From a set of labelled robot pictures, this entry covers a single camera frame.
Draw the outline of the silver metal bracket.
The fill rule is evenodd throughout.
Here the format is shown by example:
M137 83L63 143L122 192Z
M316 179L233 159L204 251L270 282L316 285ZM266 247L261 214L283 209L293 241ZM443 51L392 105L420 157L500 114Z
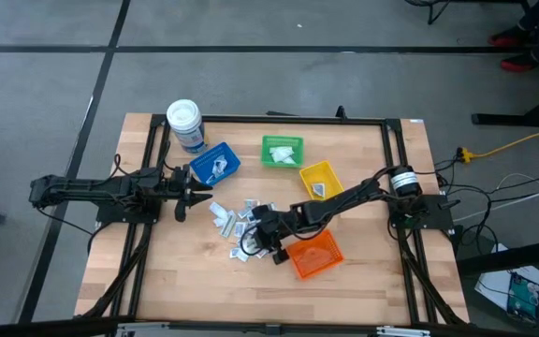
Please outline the silver metal bracket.
M113 337L136 337L139 333L166 330L168 322L136 322L119 324Z
M428 330L416 330L408 328L397 328L393 326L382 326L376 329L378 337L431 337Z

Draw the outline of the blue plastic basket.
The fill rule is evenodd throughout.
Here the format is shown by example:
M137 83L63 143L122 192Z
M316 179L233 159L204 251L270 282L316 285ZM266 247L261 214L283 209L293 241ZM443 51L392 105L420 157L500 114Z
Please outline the blue plastic basket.
M227 143L222 142L213 148L209 149L204 154L190 162L190 167L196 174L198 179L206 183L208 178L212 176L213 161L219 155L223 155L227 160L227 166L222 176L218 177L213 185L218 184L223 179L235 173L240 167L240 160Z

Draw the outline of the black table leg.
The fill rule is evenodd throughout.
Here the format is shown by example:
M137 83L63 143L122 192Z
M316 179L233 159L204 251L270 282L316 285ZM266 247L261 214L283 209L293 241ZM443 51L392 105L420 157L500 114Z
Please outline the black table leg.
M475 113L471 121L474 125L539 127L539 104L519 115Z

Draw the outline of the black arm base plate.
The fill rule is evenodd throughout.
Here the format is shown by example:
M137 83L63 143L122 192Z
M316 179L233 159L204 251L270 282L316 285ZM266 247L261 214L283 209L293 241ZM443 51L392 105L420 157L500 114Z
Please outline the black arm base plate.
M97 202L96 221L101 223L155 223L161 210L160 201L110 203Z
M452 229L450 210L459 204L459 199L449 200L445 195L422 195L392 204L389 222L392 227L402 229Z

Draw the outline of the orange plastic basket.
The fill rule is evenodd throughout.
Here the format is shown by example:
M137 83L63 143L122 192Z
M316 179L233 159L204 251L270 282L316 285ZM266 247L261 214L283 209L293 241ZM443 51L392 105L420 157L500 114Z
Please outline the orange plastic basket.
M330 253L330 261L320 269L314 270L305 270L299 265L299 257L301 251L310 246L321 247ZM342 252L336 243L332 233L329 230L324 230L321 234L315 237L312 240L308 241L298 241L286 247L286 252L288 253L292 265L297 273L297 276L301 280L306 280L314 277L315 275L326 271L332 267L337 266L343 262Z

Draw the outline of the black gantry bar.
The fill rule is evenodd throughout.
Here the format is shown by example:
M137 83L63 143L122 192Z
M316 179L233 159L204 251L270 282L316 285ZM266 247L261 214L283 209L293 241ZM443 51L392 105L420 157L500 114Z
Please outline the black gantry bar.
M94 337L114 333L119 324L136 322L154 321L136 321L130 316L115 316L8 324L0 325L0 337ZM280 336L287 333L337 333L378 337L376 335L378 327L382 326L173 321L168 322L166 330L255 332L267 336ZM539 337L524 333L483 329L475 325L417 323L397 328L428 330L431 337Z

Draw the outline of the white paper sheet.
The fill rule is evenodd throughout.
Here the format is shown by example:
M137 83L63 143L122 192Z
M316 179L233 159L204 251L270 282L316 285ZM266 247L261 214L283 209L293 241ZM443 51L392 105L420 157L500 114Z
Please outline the white paper sheet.
M528 266L512 270L482 273L477 279L474 290L506 311L511 272L516 272L539 284L539 270L535 267Z

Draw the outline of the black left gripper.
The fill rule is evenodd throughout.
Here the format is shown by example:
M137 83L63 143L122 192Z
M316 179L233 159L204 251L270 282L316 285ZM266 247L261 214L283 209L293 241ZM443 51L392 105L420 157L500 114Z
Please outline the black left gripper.
M175 167L170 176L171 190L176 192L177 203L174 209L175 219L183 222L186 218L186 207L192 208L200 202L212 198L212 194L198 194L191 191L210 191L212 187L197 179L191 179L190 166L184 164L181 167Z

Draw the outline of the black aluminium table frame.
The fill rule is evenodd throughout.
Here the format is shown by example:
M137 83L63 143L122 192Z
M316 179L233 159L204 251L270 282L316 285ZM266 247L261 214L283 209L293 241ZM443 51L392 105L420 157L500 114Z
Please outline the black aluminium table frame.
M238 171L212 192L217 203L232 211L247 198L286 209L308 197L295 169L261 164L266 135L303 138L305 163L327 160L347 188L406 158L419 171L425 192L438 189L427 132L419 120L378 125L370 119L211 116L205 124L211 141L228 144L240 159ZM244 262L231 257L235 241L220 235L207 204L197 205L178 223L173 204L166 203L153 226L137 319L174 329L266 334L408 327L401 255L386 221L382 202L335 217L329 228L343 262L300 280L290 263L275 265L268 256Z

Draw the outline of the person's red shoe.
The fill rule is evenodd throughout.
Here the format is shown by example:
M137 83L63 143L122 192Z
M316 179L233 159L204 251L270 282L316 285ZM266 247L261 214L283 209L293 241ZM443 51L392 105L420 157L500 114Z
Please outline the person's red shoe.
M522 73L531 71L539 66L529 54L521 54L501 61L501 68L506 71Z
M488 44L494 47L522 47L530 38L529 32L501 32L488 38Z

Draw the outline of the white wipes canister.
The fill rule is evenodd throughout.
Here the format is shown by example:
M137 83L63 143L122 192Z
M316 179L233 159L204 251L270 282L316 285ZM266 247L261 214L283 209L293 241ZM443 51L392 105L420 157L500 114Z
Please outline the white wipes canister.
M194 101L174 101L169 105L166 116L176 139L187 153L199 154L207 149L202 115Z

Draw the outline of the black chair base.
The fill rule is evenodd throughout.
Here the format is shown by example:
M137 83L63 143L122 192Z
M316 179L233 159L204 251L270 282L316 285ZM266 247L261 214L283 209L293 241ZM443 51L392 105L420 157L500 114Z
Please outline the black chair base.
M426 7L429 11L427 24L434 24L453 0L403 0L414 7Z

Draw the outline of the yellow plastic basket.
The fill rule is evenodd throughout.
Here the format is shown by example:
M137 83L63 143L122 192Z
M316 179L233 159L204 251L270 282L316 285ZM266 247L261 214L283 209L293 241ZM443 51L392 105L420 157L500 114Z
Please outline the yellow plastic basket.
M338 179L334 169L330 163L325 160L313 164L307 168L303 168L299 172L304 187L312 200L324 200L332 198L343 191L342 184ZM313 193L313 183L324 183L326 187L326 195L321 198Z

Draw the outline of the teal printed box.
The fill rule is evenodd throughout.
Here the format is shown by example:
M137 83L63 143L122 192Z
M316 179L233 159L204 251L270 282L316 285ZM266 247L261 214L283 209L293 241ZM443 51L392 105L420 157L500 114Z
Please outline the teal printed box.
M535 325L539 306L539 284L516 272L511 272L510 275L506 312L515 320Z

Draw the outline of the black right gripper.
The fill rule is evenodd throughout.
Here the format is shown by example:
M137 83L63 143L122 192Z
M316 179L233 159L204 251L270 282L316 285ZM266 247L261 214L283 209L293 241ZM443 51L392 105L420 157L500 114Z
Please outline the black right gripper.
M282 247L281 240L294 232L297 215L294 212L275 211L269 205L260 205L252 209L252 216L255 219L255 247L272 253L275 265L286 262L289 255Z

